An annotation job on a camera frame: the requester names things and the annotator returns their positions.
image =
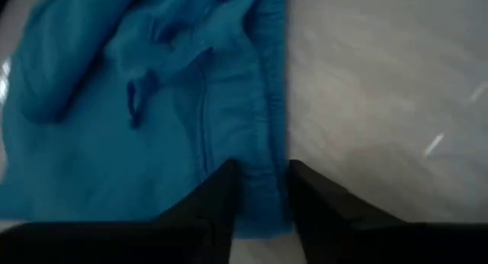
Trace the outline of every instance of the blue cloth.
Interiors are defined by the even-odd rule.
[[[12,56],[0,219],[144,221],[229,158],[238,237],[288,232],[285,0],[44,0]]]

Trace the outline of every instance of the floor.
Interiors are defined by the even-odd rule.
[[[0,59],[35,0],[11,0]],[[289,0],[290,157],[407,221],[488,221],[488,0]],[[304,263],[295,234],[232,263]]]

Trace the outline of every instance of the blue garment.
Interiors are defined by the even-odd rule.
[[[289,231],[284,4],[39,4],[12,56],[0,219],[150,220],[233,158],[237,236]]]

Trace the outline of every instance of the gray floor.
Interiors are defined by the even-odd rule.
[[[0,58],[33,1],[0,19]],[[291,158],[408,221],[488,221],[487,1],[290,0]],[[232,262],[304,260],[292,234]]]

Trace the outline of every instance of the blue fabric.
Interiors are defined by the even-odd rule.
[[[12,57],[0,219],[149,220],[234,158],[237,236],[288,232],[284,4],[39,4]]]

